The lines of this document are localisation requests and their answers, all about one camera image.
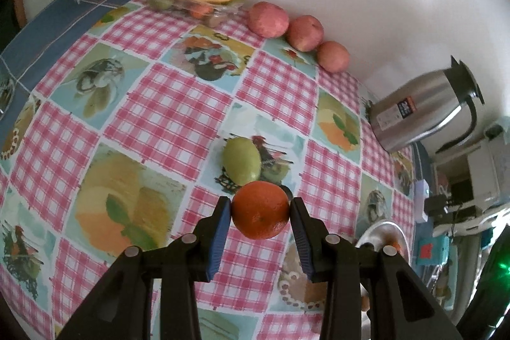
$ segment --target silver plate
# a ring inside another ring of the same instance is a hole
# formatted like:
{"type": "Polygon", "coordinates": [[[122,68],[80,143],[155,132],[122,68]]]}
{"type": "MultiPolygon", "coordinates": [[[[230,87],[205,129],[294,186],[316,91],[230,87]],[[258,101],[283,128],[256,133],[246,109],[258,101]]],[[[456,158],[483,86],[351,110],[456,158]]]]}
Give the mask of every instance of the silver plate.
{"type": "Polygon", "coordinates": [[[385,245],[398,242],[402,250],[404,250],[404,259],[408,264],[410,262],[409,244],[407,243],[404,232],[395,222],[386,219],[376,222],[365,231],[360,240],[356,243],[356,247],[359,248],[367,242],[374,246],[374,251],[376,252],[382,250],[385,245]]]}

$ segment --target plastic container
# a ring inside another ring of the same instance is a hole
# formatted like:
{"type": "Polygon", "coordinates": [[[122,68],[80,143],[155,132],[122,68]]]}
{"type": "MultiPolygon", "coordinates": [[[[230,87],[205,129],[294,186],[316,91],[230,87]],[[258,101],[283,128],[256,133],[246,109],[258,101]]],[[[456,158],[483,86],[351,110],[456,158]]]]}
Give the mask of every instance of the plastic container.
{"type": "Polygon", "coordinates": [[[213,4],[195,0],[147,0],[147,4],[154,11],[187,11],[190,16],[200,19],[210,28],[215,28],[233,15],[237,15],[245,2],[246,0],[231,0],[226,4],[213,4]]]}

